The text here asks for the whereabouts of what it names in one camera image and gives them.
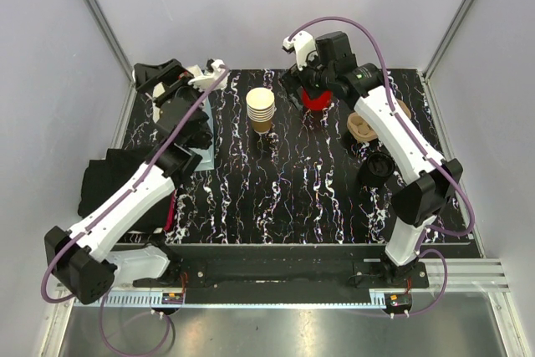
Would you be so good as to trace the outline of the light blue paper bag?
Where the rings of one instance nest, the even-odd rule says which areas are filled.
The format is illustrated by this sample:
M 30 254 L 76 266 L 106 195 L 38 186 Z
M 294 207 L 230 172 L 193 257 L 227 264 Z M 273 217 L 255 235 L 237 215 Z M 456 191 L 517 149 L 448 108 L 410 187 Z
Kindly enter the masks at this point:
M 155 123 L 159 135 L 165 139 L 176 128 L 183 115 L 201 97 L 202 92 L 189 86 L 181 88 L 176 96 L 161 107 L 160 119 Z M 205 99 L 184 124 L 174 139 L 174 145 L 201 157 L 194 172 L 209 171 L 214 168 L 213 118 L 211 106 Z

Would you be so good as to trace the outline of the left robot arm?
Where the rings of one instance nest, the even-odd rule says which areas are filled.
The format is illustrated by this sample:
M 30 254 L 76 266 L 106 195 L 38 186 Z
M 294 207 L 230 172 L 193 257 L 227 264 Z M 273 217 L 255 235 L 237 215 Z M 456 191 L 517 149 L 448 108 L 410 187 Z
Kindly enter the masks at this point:
M 48 280 L 55 277 L 71 298 L 91 304 L 114 286 L 153 278 L 170 287 L 180 278 L 179 257 L 164 245 L 116 252 L 118 241 L 158 202 L 188 180 L 213 151 L 209 94 L 227 84 L 228 67 L 210 59 L 204 69 L 171 59 L 163 64 L 135 64 L 135 90 L 152 102 L 153 120 L 163 141 L 151 150 L 126 183 L 69 229 L 53 227 L 44 237 L 47 269 L 41 297 L 55 303 Z

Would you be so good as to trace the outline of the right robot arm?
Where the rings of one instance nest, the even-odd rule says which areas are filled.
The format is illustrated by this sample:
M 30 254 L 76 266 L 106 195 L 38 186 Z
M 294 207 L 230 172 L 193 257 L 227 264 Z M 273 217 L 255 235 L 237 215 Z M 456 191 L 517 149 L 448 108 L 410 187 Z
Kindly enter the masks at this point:
M 375 132 L 405 181 L 392 197 L 394 230 L 372 272 L 398 287 L 415 268 L 424 230 L 453 196 L 461 163 L 446 160 L 425 140 L 387 89 L 387 74 L 374 64 L 358 64 L 346 33 L 314 38 L 300 31 L 283 40 L 283 50 L 296 57 L 280 79 L 292 102 L 302 107 L 304 96 L 317 99 L 325 92 L 345 102 Z

